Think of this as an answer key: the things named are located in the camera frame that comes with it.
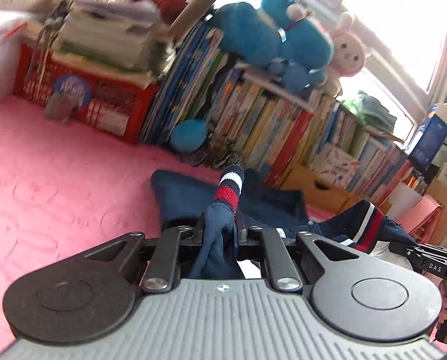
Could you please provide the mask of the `person's right hand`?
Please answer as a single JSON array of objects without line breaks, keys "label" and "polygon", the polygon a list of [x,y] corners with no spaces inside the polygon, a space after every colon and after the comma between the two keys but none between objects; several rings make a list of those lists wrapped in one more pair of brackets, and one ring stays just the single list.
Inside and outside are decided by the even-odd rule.
[{"label": "person's right hand", "polygon": [[438,323],[442,324],[447,320],[447,296],[445,295],[445,281],[439,283],[438,289],[442,295],[442,311],[439,315]]}]

